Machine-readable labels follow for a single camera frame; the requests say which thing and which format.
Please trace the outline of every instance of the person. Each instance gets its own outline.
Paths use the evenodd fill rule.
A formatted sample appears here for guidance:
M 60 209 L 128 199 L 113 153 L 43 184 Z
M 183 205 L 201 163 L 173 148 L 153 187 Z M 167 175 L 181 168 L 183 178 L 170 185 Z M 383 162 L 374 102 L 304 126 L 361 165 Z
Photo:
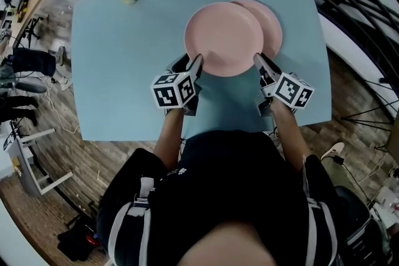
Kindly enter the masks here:
M 210 131 L 178 161 L 184 111 L 170 110 L 154 151 L 135 150 L 100 202 L 97 234 L 115 265 L 330 265 L 342 203 L 291 110 L 274 99 L 271 112 L 285 160 L 262 132 Z
M 48 77 L 52 77 L 61 85 L 61 90 L 67 90 L 71 84 L 71 79 L 63 76 L 58 70 L 57 65 L 63 65 L 65 47 L 60 46 L 54 56 L 48 52 L 32 50 L 26 48 L 8 47 L 11 31 L 8 29 L 0 30 L 0 88 L 5 87 L 10 81 L 18 80 L 18 72 L 40 72 Z
M 38 104 L 34 97 L 1 97 L 0 98 L 0 123 L 15 120 L 17 118 L 28 118 L 34 126 L 37 125 L 35 111 L 30 109 L 20 109 L 32 105 L 37 108 Z

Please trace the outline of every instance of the floor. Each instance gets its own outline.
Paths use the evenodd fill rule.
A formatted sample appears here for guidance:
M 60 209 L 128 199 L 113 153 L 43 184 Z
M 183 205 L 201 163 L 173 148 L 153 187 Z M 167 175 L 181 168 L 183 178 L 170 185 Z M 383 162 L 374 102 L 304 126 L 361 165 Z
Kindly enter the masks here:
M 41 40 L 35 40 L 32 47 L 41 50 L 56 50 L 64 45 L 68 59 L 61 72 L 70 76 L 70 30 L 73 4 L 62 0 L 48 0 L 44 10 L 49 18 L 38 26 Z M 393 159 L 375 146 L 384 145 L 388 132 L 342 121 L 340 117 L 377 107 L 378 103 L 370 92 L 353 76 L 352 72 L 334 55 L 329 56 L 332 82 L 332 121 L 302 128 L 306 141 L 313 152 L 321 156 L 334 143 L 343 141 L 345 164 L 352 172 L 368 197 L 374 197 L 394 167 Z M 40 165 L 57 179 L 68 171 L 74 176 L 59 186 L 72 202 L 88 212 L 89 202 L 98 203 L 112 178 L 136 148 L 152 150 L 154 142 L 94 142 L 83 141 L 78 126 L 73 86 L 62 92 L 58 85 L 51 86 L 47 96 L 37 95 L 39 124 L 33 127 L 28 120 L 21 122 L 26 133 L 55 128 L 57 131 L 41 139 L 32 147 Z M 362 120 L 387 121 L 384 112 L 377 110 L 358 117 Z M 72 265 L 57 250 L 56 235 L 65 231 L 64 223 L 75 216 L 71 207 L 55 192 L 51 191 L 36 199 L 25 195 L 16 176 L 0 182 L 0 196 L 9 209 L 22 233 L 39 250 L 50 264 Z M 85 265 L 103 265 L 105 256 L 96 251 Z

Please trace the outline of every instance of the light blue table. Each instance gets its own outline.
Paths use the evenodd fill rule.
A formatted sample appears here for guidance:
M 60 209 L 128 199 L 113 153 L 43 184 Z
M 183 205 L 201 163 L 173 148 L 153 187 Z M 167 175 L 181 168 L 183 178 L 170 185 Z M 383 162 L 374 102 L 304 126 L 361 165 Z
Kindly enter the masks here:
M 163 110 L 150 91 L 153 78 L 185 53 L 184 31 L 191 15 L 216 1 L 81 0 L 72 25 L 72 72 L 80 129 L 85 140 L 156 140 Z M 300 125 L 331 119 L 330 72 L 314 0 L 257 0 L 280 20 L 283 41 L 275 62 L 309 82 L 315 93 L 296 113 Z M 183 136 L 209 130 L 264 131 L 259 118 L 255 68 L 231 78 L 202 74 L 196 117 L 186 117 Z

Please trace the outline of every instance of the pink plate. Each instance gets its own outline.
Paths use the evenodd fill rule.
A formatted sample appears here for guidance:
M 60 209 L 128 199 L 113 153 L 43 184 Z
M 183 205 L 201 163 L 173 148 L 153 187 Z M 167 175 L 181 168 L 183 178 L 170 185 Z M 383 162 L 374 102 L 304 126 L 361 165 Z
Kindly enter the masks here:
M 188 21 L 185 46 L 190 58 L 203 55 L 207 73 L 232 77 L 253 66 L 254 54 L 263 48 L 262 28 L 247 9 L 216 2 L 201 8 Z
M 259 21 L 263 31 L 263 53 L 273 59 L 282 43 L 282 31 L 277 17 L 268 7 L 254 0 L 234 0 L 232 2 L 248 9 Z

